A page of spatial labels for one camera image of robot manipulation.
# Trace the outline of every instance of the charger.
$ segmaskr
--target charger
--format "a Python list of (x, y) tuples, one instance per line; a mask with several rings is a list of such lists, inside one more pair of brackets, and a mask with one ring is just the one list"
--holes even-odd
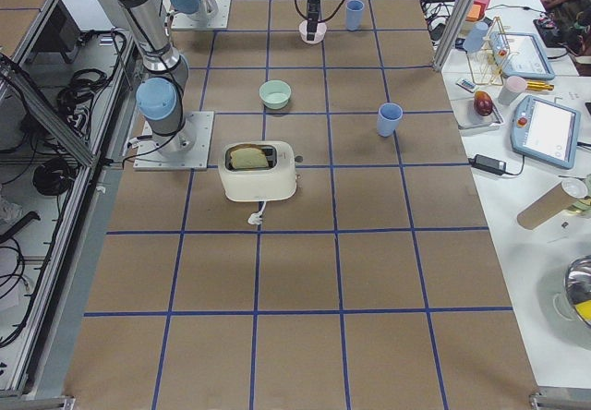
[(493, 173), (494, 175), (505, 175), (507, 172), (507, 163), (505, 161), (499, 161), (498, 159), (489, 158), (481, 154), (476, 154), (474, 158), (469, 158), (468, 162), (474, 168), (482, 170), (484, 172)]

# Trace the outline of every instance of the apple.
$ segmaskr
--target apple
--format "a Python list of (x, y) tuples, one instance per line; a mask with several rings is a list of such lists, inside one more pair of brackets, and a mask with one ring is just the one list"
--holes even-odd
[(474, 93), (474, 109), (481, 116), (488, 116), (492, 113), (494, 104), (492, 99), (485, 91), (477, 91)]

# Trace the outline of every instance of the metal stand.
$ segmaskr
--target metal stand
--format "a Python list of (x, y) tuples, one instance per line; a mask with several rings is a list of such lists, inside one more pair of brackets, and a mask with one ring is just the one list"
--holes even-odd
[[(218, 5), (218, 13), (211, 19), (195, 20), (182, 13), (175, 14), (171, 30), (174, 31), (196, 31), (196, 30), (218, 30), (228, 27), (230, 17), (230, 4), (232, 0), (215, 0)], [(171, 10), (170, 0), (163, 0), (166, 12)]]
[(465, 17), (473, 3), (474, 0), (458, 0), (455, 6), (453, 6), (452, 15), (447, 20), (445, 31), (441, 36), (440, 44), (437, 47), (437, 52), (435, 52), (433, 59), (433, 68), (435, 71), (441, 71), (443, 68), (443, 64), (445, 64), (447, 56), (450, 55), (450, 51), (455, 44), (455, 38), (458, 37)]
[(74, 398), (51, 398), (22, 400), (5, 399), (0, 402), (0, 410), (73, 410)]
[(570, 399), (556, 399), (532, 394), (529, 397), (532, 408), (539, 410), (548, 408), (553, 410), (591, 410), (591, 401), (572, 401)]
[[(207, 169), (211, 132), (213, 131), (213, 112), (190, 112), (187, 114), (187, 122), (192, 124), (192, 127), (197, 131), (195, 145), (192, 149), (164, 155), (154, 150), (156, 144), (151, 140), (140, 142), (138, 154), (149, 154), (136, 158), (133, 164), (134, 168), (136, 170)], [(142, 135), (151, 135), (148, 123), (144, 124)]]

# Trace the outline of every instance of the yellow object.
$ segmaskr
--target yellow object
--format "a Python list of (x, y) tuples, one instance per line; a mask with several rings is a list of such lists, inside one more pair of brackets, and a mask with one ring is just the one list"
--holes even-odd
[(576, 308), (576, 311), (579, 313), (581, 318), (584, 320), (591, 320), (591, 299), (582, 302), (581, 304), (576, 304), (574, 308)]
[(527, 89), (534, 91), (554, 90), (554, 86), (541, 80), (528, 80)]

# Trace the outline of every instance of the plastic cup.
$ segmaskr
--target plastic cup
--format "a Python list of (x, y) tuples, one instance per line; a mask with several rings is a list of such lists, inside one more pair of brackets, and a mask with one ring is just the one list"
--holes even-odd
[(465, 37), (462, 48), (467, 53), (475, 53), (484, 45), (484, 37), (488, 32), (488, 25), (484, 22), (477, 22)]
[(403, 118), (403, 108), (397, 103), (383, 103), (378, 110), (378, 134), (384, 138), (394, 133)]
[(348, 0), (345, 25), (349, 31), (355, 31), (361, 25), (366, 5), (363, 1)]
[(520, 76), (509, 76), (502, 84), (501, 93), (497, 101), (501, 105), (511, 104), (517, 96), (527, 89), (527, 81)]
[(309, 41), (308, 40), (308, 22), (306, 20), (303, 20), (301, 24), (299, 24), (299, 35), (302, 37), (302, 41), (304, 41), (305, 43), (319, 43), (322, 42), (322, 40), (324, 39), (324, 35), (326, 34), (326, 24), (324, 22), (321, 22), (320, 24), (318, 24), (318, 27), (316, 28), (316, 33), (314, 34), (314, 40), (313, 41)]

